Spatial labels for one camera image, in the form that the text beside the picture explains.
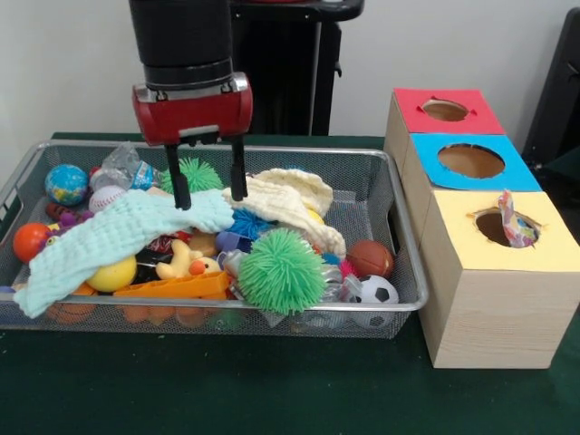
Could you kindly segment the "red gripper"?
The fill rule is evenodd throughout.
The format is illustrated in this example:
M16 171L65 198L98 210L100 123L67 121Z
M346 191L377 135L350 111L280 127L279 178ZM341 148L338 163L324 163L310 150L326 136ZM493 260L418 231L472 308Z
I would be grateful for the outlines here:
M144 84L132 88L132 105L144 140L165 146L176 208L189 210L188 180L180 171L178 144L189 139L232 137L231 196L247 196L244 138L253 116L253 93L247 76L235 72L207 88L161 91Z

